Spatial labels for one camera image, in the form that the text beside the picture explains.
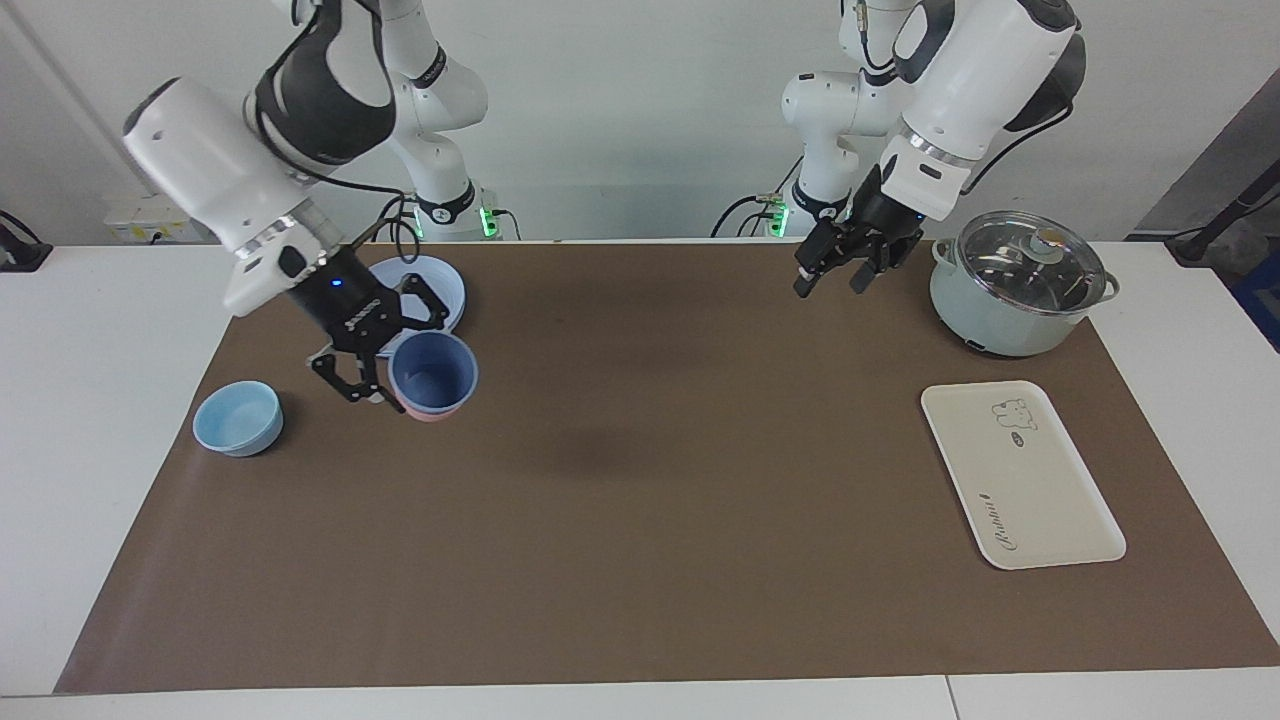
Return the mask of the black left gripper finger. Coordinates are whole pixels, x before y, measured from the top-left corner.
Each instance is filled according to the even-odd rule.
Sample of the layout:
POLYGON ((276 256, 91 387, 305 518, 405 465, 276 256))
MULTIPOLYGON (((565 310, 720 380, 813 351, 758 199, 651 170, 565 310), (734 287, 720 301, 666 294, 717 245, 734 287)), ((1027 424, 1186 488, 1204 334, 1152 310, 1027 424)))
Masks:
POLYGON ((797 278, 794 291, 808 299, 823 275, 844 265, 842 237, 840 232, 810 232, 795 252, 797 278))
POLYGON ((865 293, 870 284, 887 270, 893 268, 892 249, 874 249, 867 256, 860 268, 851 275, 849 286, 856 295, 865 293))

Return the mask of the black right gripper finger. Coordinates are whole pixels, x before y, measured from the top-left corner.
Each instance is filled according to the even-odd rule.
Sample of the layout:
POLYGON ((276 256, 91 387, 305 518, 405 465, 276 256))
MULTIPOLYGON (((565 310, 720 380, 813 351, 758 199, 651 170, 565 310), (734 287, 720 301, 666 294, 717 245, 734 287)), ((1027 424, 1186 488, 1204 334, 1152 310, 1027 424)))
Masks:
POLYGON ((396 286, 399 300, 399 324, 407 331, 447 331, 451 310, 444 300, 419 273, 401 277, 396 286))
POLYGON ((357 404, 367 400, 370 404, 385 404, 388 407, 393 407, 393 396, 387 391, 379 375, 375 351, 349 354, 328 345, 308 357, 308 368, 347 402, 357 404), (348 380, 340 374, 340 357, 349 357, 355 361, 355 369, 358 374, 356 380, 348 380))

